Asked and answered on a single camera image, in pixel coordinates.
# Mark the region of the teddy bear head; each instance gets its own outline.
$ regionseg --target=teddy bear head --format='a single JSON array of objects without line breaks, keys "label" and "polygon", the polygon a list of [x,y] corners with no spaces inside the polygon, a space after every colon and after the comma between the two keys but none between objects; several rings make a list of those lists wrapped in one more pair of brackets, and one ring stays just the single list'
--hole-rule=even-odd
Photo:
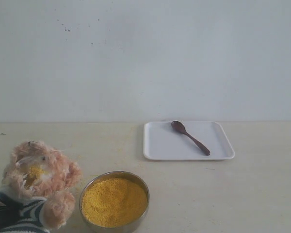
[{"label": "teddy bear head", "polygon": [[81,169],[60,150],[42,141],[22,142],[13,149],[2,184],[19,197],[48,197],[56,191],[74,186]]}]

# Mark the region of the white wall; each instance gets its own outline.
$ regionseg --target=white wall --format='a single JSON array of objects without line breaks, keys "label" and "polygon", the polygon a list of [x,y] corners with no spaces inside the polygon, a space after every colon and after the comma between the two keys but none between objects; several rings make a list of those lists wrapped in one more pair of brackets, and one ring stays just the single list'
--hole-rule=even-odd
[{"label": "white wall", "polygon": [[176,117],[291,120],[291,0],[0,0],[0,122]]}]

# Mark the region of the bowl rim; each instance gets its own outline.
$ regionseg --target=bowl rim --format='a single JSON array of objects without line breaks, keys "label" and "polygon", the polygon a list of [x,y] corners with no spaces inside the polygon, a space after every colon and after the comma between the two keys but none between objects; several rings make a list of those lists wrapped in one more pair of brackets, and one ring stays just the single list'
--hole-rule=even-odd
[{"label": "bowl rim", "polygon": [[[106,175],[109,175],[109,174],[113,174],[113,173],[126,173],[126,174],[129,174],[129,175],[132,175],[132,176],[135,176],[137,179],[139,179],[143,184],[144,186],[146,187],[146,192],[147,192],[147,203],[146,203],[146,209],[143,211],[142,215],[140,215],[136,220],[128,223],[128,224],[125,224],[123,226],[119,226],[119,227],[101,227],[99,225],[96,225],[95,223],[92,223],[90,222],[83,214],[83,211],[82,211],[82,201],[83,201],[83,197],[84,197],[84,192],[86,191],[86,189],[97,179],[103,177],[103,176],[106,176]],[[90,225],[94,225],[95,227],[98,227],[98,228],[102,228],[102,229],[117,229],[117,228],[122,228],[124,226],[128,226],[128,225],[132,225],[134,224],[135,222],[137,222],[138,220],[140,220],[141,218],[144,217],[144,215],[147,214],[148,212],[148,209],[149,209],[149,203],[150,203],[150,191],[149,191],[149,188],[147,186],[147,184],[145,183],[145,181],[139,177],[138,175],[132,173],[132,172],[129,172],[129,171],[122,171],[122,170],[119,170],[119,171],[109,171],[109,172],[106,172],[106,173],[103,173],[99,176],[96,176],[95,178],[93,178],[85,187],[84,189],[82,190],[81,194],[80,194],[80,197],[79,197],[79,210],[80,210],[80,213],[81,213],[81,216],[82,218],[87,222],[87,224],[90,224]]]}]

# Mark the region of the spoon handle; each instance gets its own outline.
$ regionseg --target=spoon handle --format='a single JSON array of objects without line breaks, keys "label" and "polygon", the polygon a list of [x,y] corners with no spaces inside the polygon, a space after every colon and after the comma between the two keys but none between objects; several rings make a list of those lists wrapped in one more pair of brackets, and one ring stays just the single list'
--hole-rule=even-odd
[{"label": "spoon handle", "polygon": [[191,135],[189,135],[188,133],[186,133],[186,135],[192,140],[194,141],[194,143],[203,151],[203,153],[205,155],[210,155],[210,151],[207,149],[207,147],[205,147],[200,141],[196,140],[195,138],[193,138]]}]

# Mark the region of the rectangular plate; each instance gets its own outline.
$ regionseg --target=rectangular plate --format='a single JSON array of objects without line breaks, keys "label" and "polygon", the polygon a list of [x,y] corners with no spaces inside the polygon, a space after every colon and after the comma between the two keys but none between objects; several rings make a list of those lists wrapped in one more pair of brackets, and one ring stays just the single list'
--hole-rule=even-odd
[{"label": "rectangular plate", "polygon": [[187,132],[203,143],[205,156],[187,136],[175,132],[171,122],[149,122],[144,128],[144,156],[150,160],[225,160],[235,156],[222,126],[216,122],[184,121]]}]

